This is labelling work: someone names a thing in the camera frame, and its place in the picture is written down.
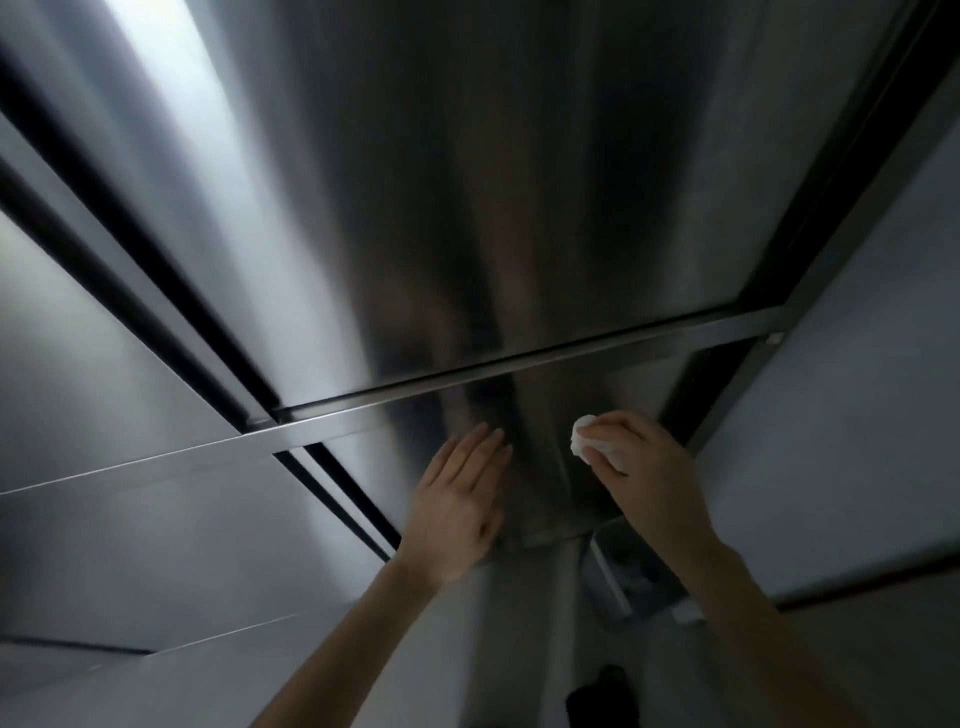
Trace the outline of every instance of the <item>stainless steel ceiling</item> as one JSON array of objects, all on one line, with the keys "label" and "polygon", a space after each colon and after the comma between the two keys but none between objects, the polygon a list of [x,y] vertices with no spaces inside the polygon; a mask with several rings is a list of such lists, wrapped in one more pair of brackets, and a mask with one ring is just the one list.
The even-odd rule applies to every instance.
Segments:
[{"label": "stainless steel ceiling", "polygon": [[8,0],[295,405],[733,300],[895,0]]}]

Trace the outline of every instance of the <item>gray wall panel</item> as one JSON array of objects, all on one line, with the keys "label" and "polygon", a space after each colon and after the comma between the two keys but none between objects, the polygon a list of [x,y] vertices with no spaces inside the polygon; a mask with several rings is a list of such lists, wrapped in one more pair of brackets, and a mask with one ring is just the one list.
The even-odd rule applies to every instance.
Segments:
[{"label": "gray wall panel", "polygon": [[235,434],[0,213],[0,492]]},{"label": "gray wall panel", "polygon": [[0,633],[164,649],[351,602],[382,566],[274,458],[20,498],[0,497]]},{"label": "gray wall panel", "polygon": [[771,593],[960,544],[959,182],[954,126],[700,456]]}]

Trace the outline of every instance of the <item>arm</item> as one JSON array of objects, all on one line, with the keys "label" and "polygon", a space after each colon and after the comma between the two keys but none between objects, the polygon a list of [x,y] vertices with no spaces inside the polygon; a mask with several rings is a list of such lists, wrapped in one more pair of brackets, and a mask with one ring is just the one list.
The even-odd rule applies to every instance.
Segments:
[{"label": "arm", "polygon": [[832,686],[756,585],[740,557],[721,543],[686,451],[660,425],[610,412],[580,433],[612,443],[624,475],[599,451],[590,466],[636,531],[677,574],[720,640],[751,666],[787,725],[866,726]]},{"label": "arm", "polygon": [[396,646],[440,588],[486,555],[503,523],[512,449],[475,428],[427,467],[396,556],[251,728],[348,728]]}]

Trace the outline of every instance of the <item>finger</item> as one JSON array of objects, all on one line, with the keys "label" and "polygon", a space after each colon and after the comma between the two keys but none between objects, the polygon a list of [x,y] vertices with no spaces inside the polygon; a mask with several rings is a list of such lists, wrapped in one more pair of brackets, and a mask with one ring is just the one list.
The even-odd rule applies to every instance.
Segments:
[{"label": "finger", "polygon": [[507,470],[507,466],[510,465],[510,459],[513,455],[513,445],[500,448],[487,464],[487,467],[483,469],[483,472],[480,473],[477,484],[473,488],[473,496],[485,511],[492,506],[499,495],[500,485],[503,483],[503,474]]},{"label": "finger", "polygon": [[430,461],[426,470],[423,471],[423,477],[420,479],[418,487],[425,488],[437,479],[437,475],[440,474],[440,471],[444,468],[444,465],[446,465],[450,453],[453,452],[453,449],[456,447],[457,438],[451,437],[437,450],[437,454],[433,456],[433,460]]},{"label": "finger", "polygon": [[634,435],[637,435],[644,440],[649,440],[650,442],[673,439],[670,433],[663,429],[663,426],[656,420],[652,420],[646,415],[641,415],[639,412],[632,412],[625,409],[617,409],[613,410],[613,412],[606,412],[600,415],[591,424],[621,425],[633,432]]},{"label": "finger", "polygon": [[440,475],[437,476],[437,480],[444,483],[453,482],[457,473],[460,472],[460,469],[464,467],[464,463],[467,462],[467,458],[470,457],[470,454],[476,447],[483,442],[484,436],[487,434],[487,429],[487,423],[480,423],[467,434],[467,437],[460,441],[460,444],[453,449],[450,457],[447,458],[444,468],[440,471]]},{"label": "finger", "polygon": [[500,533],[500,529],[503,527],[503,521],[505,519],[505,514],[503,512],[503,507],[497,505],[492,513],[490,518],[484,524],[483,529],[480,531],[480,556],[483,557],[487,554],[487,551],[490,550],[490,547],[493,546],[493,541],[496,539],[497,535]]},{"label": "finger", "polygon": [[490,435],[487,436],[487,439],[480,443],[470,454],[470,457],[467,458],[464,467],[453,481],[454,485],[465,493],[473,490],[473,487],[477,484],[477,480],[480,478],[480,473],[484,471],[488,463],[493,459],[502,442],[502,429],[498,428],[491,432]]},{"label": "finger", "polygon": [[590,468],[597,479],[604,484],[611,493],[624,481],[624,476],[610,464],[610,460],[596,448],[584,448],[584,457],[590,463]]},{"label": "finger", "polygon": [[603,440],[605,443],[611,443],[615,448],[621,449],[624,454],[643,447],[643,440],[626,427],[622,425],[596,425],[595,422],[586,427],[578,428],[577,434],[586,437],[588,440]]}]

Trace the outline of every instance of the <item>right hand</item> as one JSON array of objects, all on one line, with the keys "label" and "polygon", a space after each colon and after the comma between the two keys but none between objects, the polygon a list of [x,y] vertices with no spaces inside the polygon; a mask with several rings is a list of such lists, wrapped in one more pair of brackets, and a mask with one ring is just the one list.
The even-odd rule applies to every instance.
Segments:
[{"label": "right hand", "polygon": [[671,569],[692,567],[720,545],[693,458],[660,424],[636,412],[615,411],[578,432],[611,443],[625,460],[628,475],[598,450],[584,448],[627,521]]}]

